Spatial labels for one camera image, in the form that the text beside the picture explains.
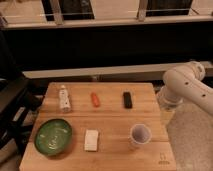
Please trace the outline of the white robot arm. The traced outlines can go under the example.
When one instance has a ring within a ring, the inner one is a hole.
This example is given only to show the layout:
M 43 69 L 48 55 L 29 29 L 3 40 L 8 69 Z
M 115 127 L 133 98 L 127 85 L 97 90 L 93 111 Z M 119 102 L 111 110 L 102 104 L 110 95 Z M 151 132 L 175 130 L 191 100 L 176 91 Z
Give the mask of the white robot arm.
M 184 99 L 213 116 L 213 88 L 202 82 L 205 75 L 204 66 L 197 61 L 172 67 L 163 74 L 164 85 L 156 94 L 163 125 L 169 124 Z

